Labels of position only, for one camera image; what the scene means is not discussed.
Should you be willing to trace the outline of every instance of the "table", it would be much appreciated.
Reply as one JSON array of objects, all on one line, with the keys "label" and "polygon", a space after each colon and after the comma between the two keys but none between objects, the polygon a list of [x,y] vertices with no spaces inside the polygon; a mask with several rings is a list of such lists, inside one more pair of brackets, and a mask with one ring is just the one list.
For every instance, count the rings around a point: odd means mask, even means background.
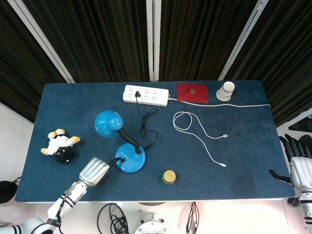
[{"label": "table", "polygon": [[[48,84],[41,98],[29,150],[16,201],[51,202],[65,191],[79,172],[93,157],[111,161],[117,148],[125,141],[121,137],[104,139],[94,128],[95,117],[103,110],[114,110],[124,121],[125,131],[136,138],[141,119],[135,103],[122,100],[126,84],[169,89],[176,97],[178,83],[208,85],[209,103],[221,104],[216,91],[223,81],[200,82],[137,82],[137,83],[75,83]],[[266,95],[260,81],[234,81],[235,90],[227,103],[265,104]],[[141,112],[154,106],[139,105]],[[158,141],[147,150],[145,166],[137,173],[126,174],[116,166],[110,169],[110,180],[90,188],[82,201],[185,201],[215,199],[267,199],[294,196],[291,185],[275,180],[269,173],[274,169],[288,175],[277,131],[268,106],[257,108],[197,107],[169,101],[167,107],[157,107],[147,127],[156,130]],[[228,138],[204,141],[215,160],[226,168],[212,163],[194,136],[176,131],[172,118],[178,111],[196,114],[211,136],[230,134]],[[187,126],[188,118],[177,120]],[[79,136],[75,145],[77,155],[69,164],[57,163],[53,156],[44,156],[50,131],[66,130],[68,137]],[[204,138],[200,126],[190,129]],[[153,141],[149,135],[139,142],[147,146]],[[173,185],[163,183],[164,171],[177,175]]]}]

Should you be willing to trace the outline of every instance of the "plug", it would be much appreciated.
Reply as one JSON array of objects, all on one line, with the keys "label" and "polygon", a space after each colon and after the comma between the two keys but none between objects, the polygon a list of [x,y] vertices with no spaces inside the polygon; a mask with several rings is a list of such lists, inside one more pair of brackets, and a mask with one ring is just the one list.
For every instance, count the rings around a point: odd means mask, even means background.
[{"label": "plug", "polygon": [[140,96],[141,96],[141,94],[138,91],[136,91],[135,97],[139,98]]}]

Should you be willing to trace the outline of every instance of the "power strip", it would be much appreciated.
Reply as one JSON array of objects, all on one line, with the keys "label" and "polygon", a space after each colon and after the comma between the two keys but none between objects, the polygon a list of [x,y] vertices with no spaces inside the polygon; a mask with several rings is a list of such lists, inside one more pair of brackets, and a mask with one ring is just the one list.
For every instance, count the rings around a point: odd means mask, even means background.
[{"label": "power strip", "polygon": [[[136,99],[136,91],[141,96]],[[131,102],[153,106],[167,106],[169,97],[168,89],[157,89],[143,86],[126,85],[122,99],[125,102]]]}]

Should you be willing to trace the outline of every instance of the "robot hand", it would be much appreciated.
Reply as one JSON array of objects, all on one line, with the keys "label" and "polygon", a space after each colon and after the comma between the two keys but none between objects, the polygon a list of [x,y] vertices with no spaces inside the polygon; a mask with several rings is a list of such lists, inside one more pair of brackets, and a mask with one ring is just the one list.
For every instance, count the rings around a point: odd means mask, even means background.
[{"label": "robot hand", "polygon": [[307,225],[308,233],[312,234],[312,157],[306,144],[285,135],[288,141],[279,137],[285,147],[289,162],[291,177],[280,176],[270,169],[271,175],[282,182],[293,184],[301,192],[301,197],[289,198],[288,203],[293,206],[301,205],[302,213]]},{"label": "robot hand", "polygon": [[105,174],[119,160],[125,161],[124,158],[115,158],[107,164],[94,157],[79,173],[79,181],[74,182],[49,208],[47,222],[43,222],[40,218],[31,218],[20,225],[0,227],[0,234],[52,234],[57,227],[61,226],[62,218],[87,193],[88,187],[107,181],[104,178]]}]

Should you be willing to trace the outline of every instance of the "stuffed cow toy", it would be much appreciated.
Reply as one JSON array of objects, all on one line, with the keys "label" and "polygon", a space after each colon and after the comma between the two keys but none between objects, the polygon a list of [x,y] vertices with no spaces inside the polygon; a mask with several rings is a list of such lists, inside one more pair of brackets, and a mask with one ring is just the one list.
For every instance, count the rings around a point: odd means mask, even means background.
[{"label": "stuffed cow toy", "polygon": [[64,129],[56,129],[48,134],[48,138],[50,139],[48,148],[41,149],[44,155],[54,155],[54,159],[60,163],[67,163],[73,159],[75,155],[73,145],[80,141],[79,137],[68,138]]}]

